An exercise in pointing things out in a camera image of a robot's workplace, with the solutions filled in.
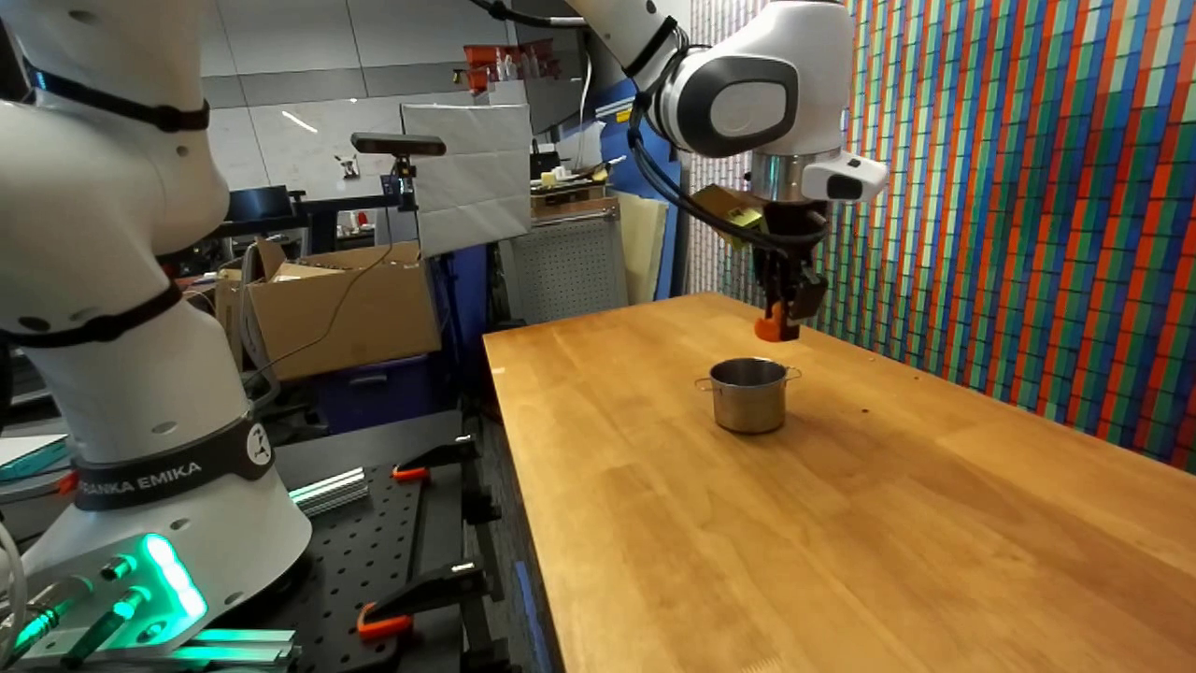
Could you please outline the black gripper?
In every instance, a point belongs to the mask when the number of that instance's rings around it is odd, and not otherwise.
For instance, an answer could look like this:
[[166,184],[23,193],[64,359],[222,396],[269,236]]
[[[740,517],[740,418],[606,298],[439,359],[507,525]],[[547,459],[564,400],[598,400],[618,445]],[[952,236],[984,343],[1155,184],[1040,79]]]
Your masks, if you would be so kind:
[[829,282],[815,269],[815,248],[827,239],[827,201],[771,201],[768,243],[755,251],[755,282],[768,293],[768,325],[801,329],[827,298]]

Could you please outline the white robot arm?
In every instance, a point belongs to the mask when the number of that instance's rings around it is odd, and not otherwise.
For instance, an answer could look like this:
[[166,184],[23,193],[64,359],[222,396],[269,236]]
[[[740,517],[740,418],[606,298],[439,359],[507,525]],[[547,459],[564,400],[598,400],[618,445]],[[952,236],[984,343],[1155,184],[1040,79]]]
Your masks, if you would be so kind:
[[[310,543],[222,323],[166,273],[227,213],[201,87],[206,5],[0,0],[30,82],[0,110],[0,332],[30,350],[80,462],[67,511],[23,568],[122,548],[193,624],[277,582]],[[679,150],[780,157],[804,201],[883,188],[885,170],[846,147],[841,0],[771,0],[714,46],[653,0],[564,5]]]

